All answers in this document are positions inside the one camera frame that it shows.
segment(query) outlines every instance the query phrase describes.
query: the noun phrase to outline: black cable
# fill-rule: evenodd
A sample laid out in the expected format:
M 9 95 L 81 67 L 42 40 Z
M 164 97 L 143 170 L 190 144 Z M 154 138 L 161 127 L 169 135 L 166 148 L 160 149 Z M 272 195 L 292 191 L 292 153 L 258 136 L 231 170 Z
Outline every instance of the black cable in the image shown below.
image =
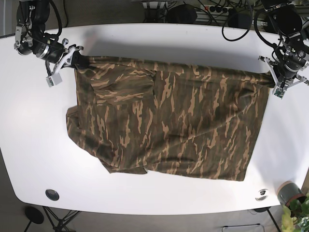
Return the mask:
M 265 44 L 267 44 L 268 46 L 270 46 L 270 47 L 272 47 L 272 48 L 275 49 L 275 48 L 277 47 L 277 45 L 276 45 L 275 43 L 268 42 L 268 41 L 261 35 L 261 33 L 259 32 L 259 29 L 257 28 L 257 19 L 258 19 L 259 15 L 260 15 L 261 13 L 264 13 L 264 14 L 266 14 L 266 15 L 269 17 L 269 15 L 267 14 L 267 12 L 266 12 L 264 9 L 258 10 L 258 11 L 255 13 L 255 16 L 254 16 L 254 21 L 253 21 L 254 30 L 255 30 L 257 36 L 258 36 Z
M 211 1 L 212 3 L 216 4 L 217 6 L 221 6 L 223 7 L 222 5 L 219 5 L 217 2 L 213 1 L 213 0 L 208 0 L 208 1 Z
M 225 27 L 225 25 L 227 24 L 227 22 L 228 22 L 231 18 L 235 17 L 237 14 L 232 15 L 231 17 L 229 17 L 229 18 L 225 21 L 225 23 L 224 23 L 223 26 L 222 26 L 222 30 L 221 30 L 222 35 L 223 35 L 223 38 L 225 38 L 227 41 L 230 41 L 230 42 L 238 41 L 238 40 L 242 39 L 243 37 L 245 37 L 245 36 L 249 33 L 249 31 L 250 31 L 250 28 L 251 28 L 251 25 L 252 25 L 252 20 L 253 20 L 253 10 L 252 10 L 252 7 L 251 7 L 251 5 L 250 5 L 250 3 L 249 3 L 249 0 L 246 0 L 246 2 L 248 3 L 250 15 L 251 15 L 251 17 L 250 17 L 250 18 L 251 18 L 251 19 L 250 19 L 250 24 L 249 24 L 249 26 L 248 26 L 248 29 L 246 30 L 246 32 L 245 32 L 242 36 L 240 36 L 240 37 L 238 37 L 238 38 L 236 38 L 236 39 L 228 39 L 228 38 L 224 35 L 224 27 Z
M 309 22 L 309 19 L 308 19 L 308 20 L 306 20 L 306 21 L 303 23 L 303 26 L 304 26 L 307 22 Z
M 55 11 L 55 15 L 56 15 L 56 18 L 57 18 L 57 21 L 58 21 L 58 33 L 56 34 L 56 36 L 60 36 L 60 34 L 62 33 L 62 23 L 61 23 L 61 18 L 60 18 L 60 14 L 58 12 L 58 9 L 54 3 L 53 0 L 49 0 L 49 3 L 52 5 L 54 11 Z
M 280 46 L 280 44 L 281 44 L 281 42 L 282 42 L 282 37 L 280 36 L 280 41 L 279 41 L 279 43 L 278 43 L 278 45 L 277 45 L 277 47 L 273 50 L 273 52 L 271 53 L 271 57 L 275 60 L 275 62 L 276 62 L 276 59 L 274 58 L 274 53 L 278 50 L 278 48 L 279 48 L 279 46 Z
M 204 12 L 208 12 L 207 14 L 210 16 L 210 18 L 217 24 L 217 25 L 219 25 L 218 24 L 218 22 L 217 22 L 217 20 L 212 16 L 212 14 L 209 12 L 209 10 L 207 10 L 206 8 L 205 8 L 205 10 L 203 10 L 203 9 L 200 9 L 200 8 L 197 8 L 197 7 L 194 7 L 194 8 L 196 8 L 196 9 L 199 9 L 199 10 L 201 10 L 201 11 L 204 11 Z
M 170 6 L 168 6 L 168 9 L 173 8 L 176 4 L 177 4 L 177 2 L 176 2 L 176 1 L 175 1 L 175 2 L 172 2 L 172 3 L 170 4 Z
M 225 12 L 223 12 L 223 13 L 221 13 L 221 14 L 217 15 L 217 16 L 216 16 L 216 17 L 214 17 L 214 18 L 220 17 L 220 16 L 221 16 L 221 15 L 223 15 L 223 14 L 225 14 Z
M 204 11 L 203 9 L 198 8 L 198 7 L 195 7 L 195 6 L 194 6 L 194 8 L 195 8 L 195 9 L 198 9 L 198 10 L 200 10 L 200 11 L 205 12 L 205 13 L 209 16 L 210 19 L 209 19 L 209 21 L 208 21 L 208 23 L 209 23 L 208 25 L 210 25 L 210 24 L 212 23 L 212 20 L 213 20 L 213 19 L 214 19 L 214 21 L 216 22 L 216 24 L 219 25 L 218 22 L 217 22 L 217 20 L 211 15 L 211 13 L 210 13 L 209 11 Z
M 69 24 L 69 17 L 68 17 L 68 12 L 67 12 L 67 7 L 66 7 L 66 0 L 63 0 L 63 9 L 64 9 L 64 14 L 66 15 L 66 24 L 65 24 L 65 28 L 68 26 Z
M 57 51 L 59 51 L 59 50 L 62 50 L 62 49 L 58 49 L 58 50 L 52 51 L 51 53 L 48 54 L 48 56 L 47 56 L 46 59 L 45 59 L 45 67 L 46 67 L 46 71 L 47 71 L 48 76 L 51 76 L 51 75 L 52 75 L 52 72 L 50 71 L 50 68 L 47 66 L 47 60 L 48 60 L 48 58 L 49 58 L 49 56 L 50 56 L 51 54 L 53 54 L 54 52 L 57 52 Z

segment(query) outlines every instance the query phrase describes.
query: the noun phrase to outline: camouflage fabric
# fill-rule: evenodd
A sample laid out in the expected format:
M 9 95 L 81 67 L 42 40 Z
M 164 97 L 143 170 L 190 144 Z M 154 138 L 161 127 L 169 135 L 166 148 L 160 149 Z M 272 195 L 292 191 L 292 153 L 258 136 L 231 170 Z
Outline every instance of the camouflage fabric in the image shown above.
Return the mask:
M 68 134 L 110 173 L 244 179 L 270 76 L 129 58 L 89 62 L 75 71 Z

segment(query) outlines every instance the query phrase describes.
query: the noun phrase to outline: floor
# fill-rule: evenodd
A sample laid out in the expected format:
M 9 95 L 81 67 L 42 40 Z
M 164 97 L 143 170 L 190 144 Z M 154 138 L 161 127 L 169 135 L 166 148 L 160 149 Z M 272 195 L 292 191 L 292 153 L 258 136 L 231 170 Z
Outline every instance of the floor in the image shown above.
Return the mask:
M 15 12 L 18 0 L 12 0 L 12 33 L 16 26 Z M 63 0 L 54 0 L 63 24 L 65 14 Z M 69 17 L 69 27 L 111 24 L 111 23 L 140 23 L 144 20 L 144 10 L 139 2 L 131 0 L 66 0 Z M 54 12 L 46 23 L 47 29 L 57 28 Z M 6 232 L 23 231 L 28 223 L 24 216 L 24 207 L 28 204 L 19 201 L 13 191 L 5 165 L 0 155 L 0 225 Z M 41 206 L 35 205 L 43 212 Z M 67 210 L 53 209 L 58 217 L 64 216 Z M 280 223 L 282 209 L 280 206 L 272 207 L 271 212 Z M 186 216 L 129 216 L 82 212 L 69 228 L 78 232 L 220 232 L 222 226 L 246 225 L 261 223 L 266 232 L 277 231 L 266 212 L 255 213 L 254 211 L 238 211 L 218 214 L 186 215 Z M 52 227 L 45 217 L 42 225 L 32 224 L 29 232 L 52 232 Z M 226 230 L 261 232 L 255 230 Z

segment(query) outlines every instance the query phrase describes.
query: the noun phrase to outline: white table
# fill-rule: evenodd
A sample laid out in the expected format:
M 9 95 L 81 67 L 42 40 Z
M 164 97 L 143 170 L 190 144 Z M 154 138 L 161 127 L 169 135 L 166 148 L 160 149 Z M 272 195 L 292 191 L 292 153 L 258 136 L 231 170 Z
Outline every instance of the white table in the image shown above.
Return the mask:
M 236 38 L 239 29 L 226 29 Z M 263 34 L 271 42 L 277 36 Z M 267 47 L 250 32 L 228 42 L 221 28 L 175 24 L 123 24 L 68 28 L 61 38 L 83 45 L 84 55 L 119 56 L 267 72 L 259 55 Z M 14 38 L 0 40 L 0 148 L 16 196 L 49 207 L 136 215 L 183 215 L 278 205 L 276 189 L 287 180 L 302 186 L 309 167 L 309 87 L 270 96 L 243 182 L 181 177 L 157 172 L 109 174 L 99 160 L 67 135 L 66 112 L 76 105 L 73 69 L 49 88 L 44 61 L 18 55 Z M 54 189 L 56 202 L 45 195 Z M 269 190 L 262 202 L 261 189 Z

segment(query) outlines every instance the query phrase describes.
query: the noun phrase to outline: potted plant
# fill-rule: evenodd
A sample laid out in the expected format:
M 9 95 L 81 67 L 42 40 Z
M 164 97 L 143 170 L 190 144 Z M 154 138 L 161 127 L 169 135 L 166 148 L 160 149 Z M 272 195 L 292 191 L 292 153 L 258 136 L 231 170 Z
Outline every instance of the potted plant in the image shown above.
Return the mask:
M 309 230 L 309 194 L 305 196 L 292 182 L 284 183 L 278 192 L 283 206 L 282 232 L 306 232 Z

